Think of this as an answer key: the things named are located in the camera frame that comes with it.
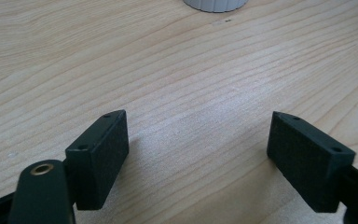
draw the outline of light wooden surface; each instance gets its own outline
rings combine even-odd
[[[341,223],[266,155],[273,110],[357,152],[358,0],[0,0],[0,197],[126,109],[131,152],[78,223]]]

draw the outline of screw hole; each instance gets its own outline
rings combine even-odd
[[[87,148],[89,148],[89,145],[80,145],[77,147],[77,149],[80,149],[80,150],[86,150]]]
[[[52,170],[54,166],[52,164],[46,163],[36,166],[31,171],[31,175],[44,175],[47,174],[50,170]]]
[[[342,152],[342,149],[339,147],[332,147],[331,149],[333,149],[335,152]]]

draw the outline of black plastic block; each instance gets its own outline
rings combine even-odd
[[[274,112],[268,156],[315,212],[334,213],[341,172],[355,153],[298,117]]]
[[[102,208],[129,153],[126,111],[101,116],[65,153],[77,209]]]

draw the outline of white cylindrical object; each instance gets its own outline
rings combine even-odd
[[[183,0],[189,6],[206,12],[227,12],[245,5],[248,0]]]

